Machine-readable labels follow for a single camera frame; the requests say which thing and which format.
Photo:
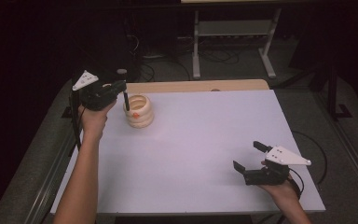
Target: hand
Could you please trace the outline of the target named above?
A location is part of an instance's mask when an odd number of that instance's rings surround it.
[[[116,101],[108,105],[101,111],[92,111],[81,105],[78,108],[79,116],[83,124],[83,141],[85,140],[101,140],[103,136],[103,128],[107,121],[107,113],[115,105]]]
[[[285,180],[280,185],[259,185],[258,187],[271,195],[272,200],[274,200],[278,208],[289,219],[290,223],[310,223],[298,201],[296,191],[289,181]]]

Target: white tabletop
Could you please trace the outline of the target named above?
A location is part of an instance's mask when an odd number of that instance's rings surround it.
[[[274,91],[148,93],[155,120],[130,127],[123,99],[109,112],[100,146],[98,213],[115,216],[254,214],[278,208],[265,191],[246,186],[232,165],[262,166],[259,141],[299,154]],[[55,213],[76,160],[74,153],[51,208]],[[301,204],[324,211],[305,166]]]

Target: black cable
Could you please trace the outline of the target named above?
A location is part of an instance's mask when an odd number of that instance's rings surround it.
[[[147,72],[142,68],[142,66],[148,67],[148,68],[151,70],[151,73],[147,73]],[[151,80],[156,81],[156,79],[155,79],[155,74],[156,74],[156,72],[155,72],[155,70],[154,70],[154,68],[153,68],[152,66],[143,63],[143,64],[141,64],[141,66],[140,66],[140,71],[141,71],[141,77],[144,78],[146,82],[150,82]],[[149,75],[150,78],[144,77],[144,76],[142,75],[142,73]]]
[[[285,220],[286,220],[286,216],[281,215],[281,217],[277,221],[277,224],[282,224]]]
[[[86,107],[83,105],[83,110],[81,111],[80,113],[80,116],[79,116],[79,119],[77,121],[77,126],[80,127],[80,124],[81,124],[81,117],[83,117],[83,114],[84,114],[84,111],[86,110]]]
[[[318,189],[320,190],[320,185],[322,184],[322,182],[324,181],[326,175],[327,175],[327,156],[324,152],[324,149],[311,137],[309,137],[308,135],[304,134],[304,133],[301,133],[299,131],[294,131],[294,130],[291,130],[292,133],[297,133],[297,134],[300,134],[304,137],[307,137],[310,141],[312,141],[322,152],[322,155],[324,156],[324,173],[322,175],[322,177],[320,178],[320,180],[317,182],[317,185],[318,185]]]
[[[208,58],[209,56],[208,53],[204,52],[204,51],[200,51],[199,52],[199,55],[206,61],[210,61],[210,62],[213,62],[213,63],[224,63],[224,64],[235,64],[235,63],[238,63],[240,61],[240,54],[247,48],[249,48],[252,44],[255,44],[257,43],[259,40],[263,39],[262,37],[258,37],[256,40],[248,43],[247,45],[245,45],[243,47],[243,49],[241,49],[239,52],[235,52],[234,50],[232,50],[232,55],[225,49],[221,50],[222,52],[225,52],[227,54],[227,58],[225,59],[221,59],[221,58],[218,58],[212,54],[209,54],[210,57],[212,58]],[[227,45],[225,45],[224,43],[219,43],[221,46],[223,46],[224,48],[227,49]],[[236,58],[236,60],[234,62],[231,62],[231,63],[228,63],[227,61],[232,59],[232,58]]]
[[[258,221],[256,224],[263,224],[265,221],[269,220],[270,218],[272,218],[275,214],[263,217],[263,219],[261,219],[260,221]]]
[[[78,92],[71,91],[71,95],[69,97],[69,104],[71,107],[71,115],[72,115],[72,128],[74,130],[75,140],[77,148],[80,148],[81,141],[80,141],[80,127],[77,124],[78,114],[77,114],[77,107],[79,106],[79,95]]]
[[[170,61],[170,60],[159,60],[159,61],[151,61],[151,62],[147,62],[147,63],[176,63],[178,65],[180,65],[181,67],[183,67],[183,69],[185,70],[186,74],[187,74],[187,78],[190,81],[191,80],[191,75],[190,73],[187,71],[187,68],[182,65],[181,63],[177,62],[177,61]]]
[[[298,176],[298,178],[300,179],[300,181],[301,181],[301,185],[302,185],[302,187],[301,187],[301,191],[300,191],[300,194],[298,195],[298,199],[300,199],[300,197],[301,197],[301,194],[302,194],[302,192],[304,191],[304,188],[305,188],[305,185],[304,185],[304,180],[301,178],[301,176],[298,174],[298,172],[296,172],[295,170],[293,170],[292,168],[289,168],[289,170],[290,171],[293,171],[297,176]]]

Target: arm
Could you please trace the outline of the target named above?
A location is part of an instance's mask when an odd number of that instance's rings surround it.
[[[84,110],[82,115],[83,142],[74,170],[63,192],[54,223],[94,223],[98,204],[98,151],[107,112]]]
[[[293,190],[289,181],[286,180],[281,185],[261,185],[259,187],[271,195],[272,200],[290,221],[290,223],[310,224],[310,220],[301,207],[301,204],[296,196],[296,192]]]

